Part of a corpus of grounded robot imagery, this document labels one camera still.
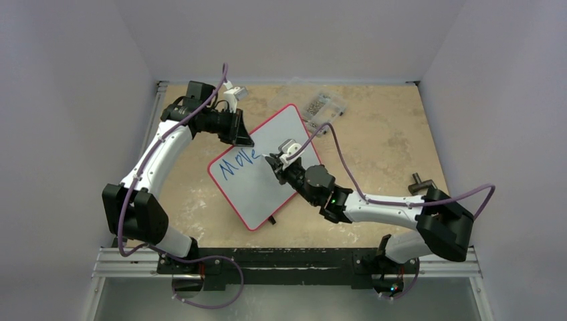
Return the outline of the red framed whiteboard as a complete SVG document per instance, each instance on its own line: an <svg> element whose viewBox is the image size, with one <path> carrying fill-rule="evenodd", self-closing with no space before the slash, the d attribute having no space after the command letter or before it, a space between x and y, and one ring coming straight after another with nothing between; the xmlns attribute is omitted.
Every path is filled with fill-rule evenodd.
<svg viewBox="0 0 567 321"><path fill-rule="evenodd" d="M255 231L296 192L278 183L265 155L277 153L287 139L310 137L297 106L288 104L250 131L253 147L230 147L213 159L208 174L244 226Z"/></svg>

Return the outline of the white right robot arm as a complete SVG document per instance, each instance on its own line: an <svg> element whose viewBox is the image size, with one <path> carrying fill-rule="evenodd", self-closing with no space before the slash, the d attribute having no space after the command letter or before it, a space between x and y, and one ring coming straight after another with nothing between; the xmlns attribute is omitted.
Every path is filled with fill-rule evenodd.
<svg viewBox="0 0 567 321"><path fill-rule="evenodd" d="M377 267L391 272L410 259L435 254L448 261L467 257L473 214L439 189L410 197L361 197L336 184L324 165L287 165L278 154L265 157L278 183L289 185L332 223L384 223L408 232L384 236L375 255Z"/></svg>

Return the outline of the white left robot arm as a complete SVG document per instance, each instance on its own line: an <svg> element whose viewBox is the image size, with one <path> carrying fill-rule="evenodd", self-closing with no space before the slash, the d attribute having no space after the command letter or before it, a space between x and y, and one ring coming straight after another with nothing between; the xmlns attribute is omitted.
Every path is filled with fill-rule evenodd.
<svg viewBox="0 0 567 321"><path fill-rule="evenodd" d="M246 96L246 88L229 81L221 86L189 82L186 94L163 110L157 132L134 168L118 184L104 187L102 200L112 234L174 256L174 266L184 274L198 268L197 240L170 224L158 197L177 158L198 133L215 134L231 146L254 146L237 106Z"/></svg>

